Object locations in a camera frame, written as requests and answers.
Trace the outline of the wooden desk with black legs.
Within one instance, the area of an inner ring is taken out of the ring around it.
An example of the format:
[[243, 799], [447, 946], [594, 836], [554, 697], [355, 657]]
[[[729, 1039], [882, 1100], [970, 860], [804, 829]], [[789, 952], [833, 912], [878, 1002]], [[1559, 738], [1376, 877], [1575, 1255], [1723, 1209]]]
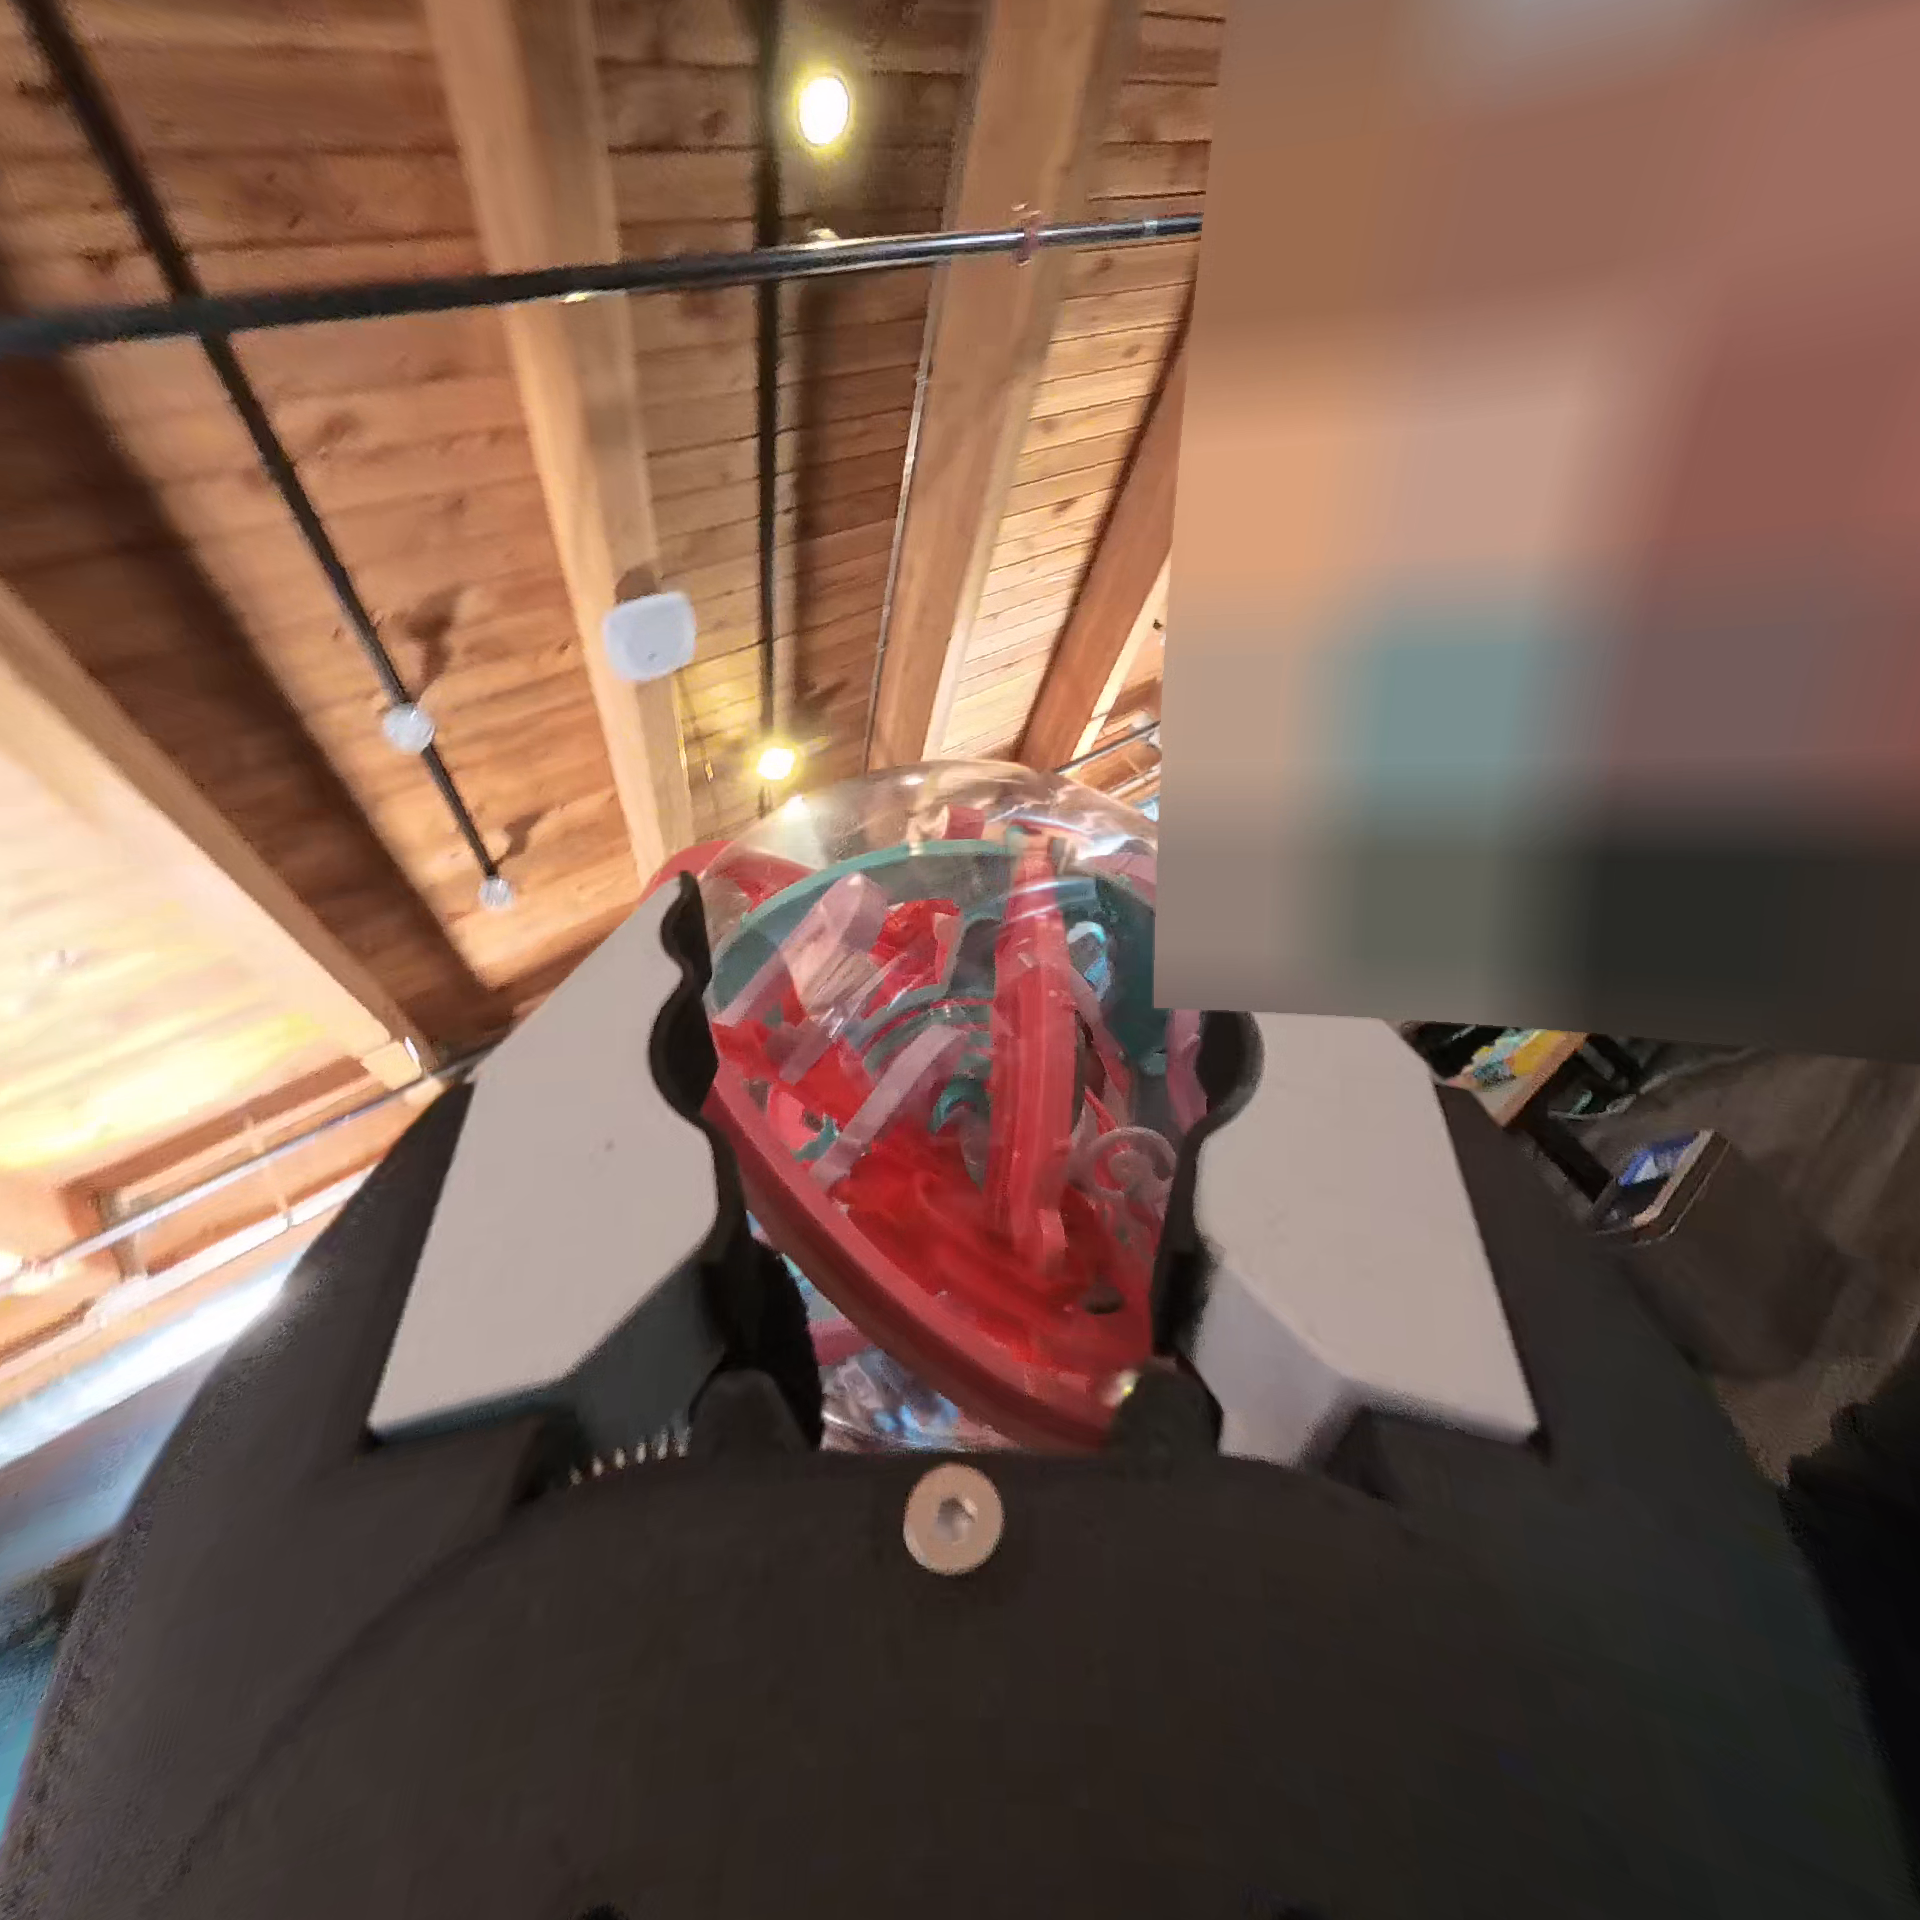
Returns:
[[1590, 1033], [1575, 1029], [1467, 1025], [1449, 1033], [1435, 1057], [1435, 1080], [1469, 1095], [1492, 1125], [1514, 1130], [1571, 1069]]

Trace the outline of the black ceiling pipe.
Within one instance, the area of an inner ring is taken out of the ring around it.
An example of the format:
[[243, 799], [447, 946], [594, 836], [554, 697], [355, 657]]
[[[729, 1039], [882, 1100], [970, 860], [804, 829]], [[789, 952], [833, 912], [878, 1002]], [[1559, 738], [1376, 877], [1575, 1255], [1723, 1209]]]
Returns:
[[748, 252], [623, 257], [512, 272], [59, 306], [3, 317], [1, 356], [38, 360], [144, 342], [505, 313], [614, 296], [723, 292], [789, 281], [934, 271], [993, 259], [1021, 268], [1044, 254], [1175, 244], [1194, 240], [1199, 233], [1197, 212], [1157, 212], [1123, 220], [1030, 222], [1017, 228], [814, 240]]

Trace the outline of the white ceiling device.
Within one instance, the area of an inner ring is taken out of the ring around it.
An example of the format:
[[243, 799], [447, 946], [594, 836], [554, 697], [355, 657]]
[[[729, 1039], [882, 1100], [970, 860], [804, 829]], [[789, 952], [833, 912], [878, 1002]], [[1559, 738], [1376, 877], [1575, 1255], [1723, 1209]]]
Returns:
[[697, 657], [699, 620], [680, 588], [658, 588], [616, 601], [599, 622], [605, 663], [631, 687], [659, 684]]

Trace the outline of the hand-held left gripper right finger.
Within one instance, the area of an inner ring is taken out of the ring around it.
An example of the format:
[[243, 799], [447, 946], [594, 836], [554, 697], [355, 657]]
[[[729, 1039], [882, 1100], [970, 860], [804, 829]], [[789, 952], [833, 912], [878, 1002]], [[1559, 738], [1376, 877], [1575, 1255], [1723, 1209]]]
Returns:
[[1302, 1468], [1358, 1417], [1524, 1445], [1538, 1410], [1448, 1118], [1379, 1020], [1197, 1017], [1150, 1288], [1153, 1357], [1227, 1458]]

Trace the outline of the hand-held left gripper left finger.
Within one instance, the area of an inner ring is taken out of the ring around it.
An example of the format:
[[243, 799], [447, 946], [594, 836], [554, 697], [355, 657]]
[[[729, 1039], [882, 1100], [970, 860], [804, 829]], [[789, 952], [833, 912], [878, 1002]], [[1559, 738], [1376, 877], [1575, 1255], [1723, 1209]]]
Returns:
[[780, 1378], [783, 1272], [708, 1116], [708, 983], [699, 887], [671, 877], [476, 1070], [376, 1439], [538, 1415], [643, 1445], [722, 1370]]

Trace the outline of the black track light rail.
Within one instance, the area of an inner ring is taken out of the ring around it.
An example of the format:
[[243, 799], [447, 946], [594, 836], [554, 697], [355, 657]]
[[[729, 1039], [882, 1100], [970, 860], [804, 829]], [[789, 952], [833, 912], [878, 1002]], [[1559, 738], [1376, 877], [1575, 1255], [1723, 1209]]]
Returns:
[[[72, 115], [93, 163], [104, 172], [113, 202], [150, 257], [164, 292], [172, 301], [202, 299], [205, 287], [194, 261], [180, 240], [151, 176], [135, 156], [131, 138], [110, 102], [97, 68], [83, 55], [63, 6], [55, 3], [14, 3], [11, 13], [23, 27], [47, 78], [55, 84], [61, 109]], [[434, 786], [449, 824], [477, 869], [476, 898], [481, 910], [512, 910], [515, 906], [514, 884], [487, 851], [481, 831], [437, 749], [435, 722], [407, 687], [382, 640], [357, 583], [324, 527], [324, 518], [229, 337], [199, 333], [198, 344], [228, 409], [251, 444], [269, 492], [290, 517], [302, 546], [326, 583], [335, 610], [348, 625], [355, 651], [378, 684], [383, 741], [394, 752], [417, 761]]]

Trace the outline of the clear maze ball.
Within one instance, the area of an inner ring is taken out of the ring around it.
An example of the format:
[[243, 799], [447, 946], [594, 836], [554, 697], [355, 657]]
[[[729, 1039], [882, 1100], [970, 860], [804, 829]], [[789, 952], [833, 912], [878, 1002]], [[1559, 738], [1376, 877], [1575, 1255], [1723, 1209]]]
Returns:
[[1157, 829], [938, 763], [776, 807], [697, 884], [706, 1113], [846, 1449], [1095, 1453], [1153, 1363], [1201, 1018], [1153, 994]]

